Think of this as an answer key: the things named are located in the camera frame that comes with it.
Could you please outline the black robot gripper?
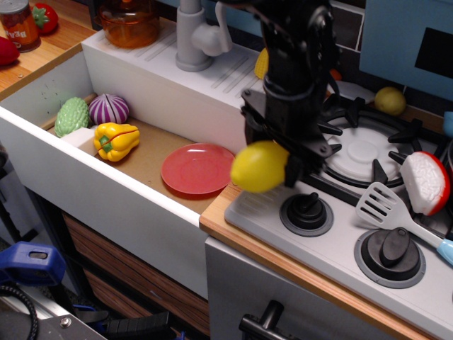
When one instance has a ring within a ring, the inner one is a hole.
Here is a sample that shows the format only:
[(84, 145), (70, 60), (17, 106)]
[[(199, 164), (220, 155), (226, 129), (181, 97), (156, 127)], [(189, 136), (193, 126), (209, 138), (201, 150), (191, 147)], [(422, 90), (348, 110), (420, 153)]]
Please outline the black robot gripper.
[(319, 107), (308, 98), (274, 96), (255, 90), (242, 93), (246, 144), (275, 141), (289, 152), (285, 186), (294, 187), (305, 176), (318, 173), (331, 146), (318, 126)]

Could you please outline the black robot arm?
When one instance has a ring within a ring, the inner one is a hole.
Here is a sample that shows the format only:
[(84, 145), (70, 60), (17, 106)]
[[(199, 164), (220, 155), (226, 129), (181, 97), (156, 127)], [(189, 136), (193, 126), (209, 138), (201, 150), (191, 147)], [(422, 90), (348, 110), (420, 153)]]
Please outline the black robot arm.
[(339, 48), (329, 1), (225, 1), (261, 24), (269, 66), (262, 93), (242, 93), (247, 144), (273, 140), (289, 152), (284, 184), (319, 172), (333, 150), (319, 118)]

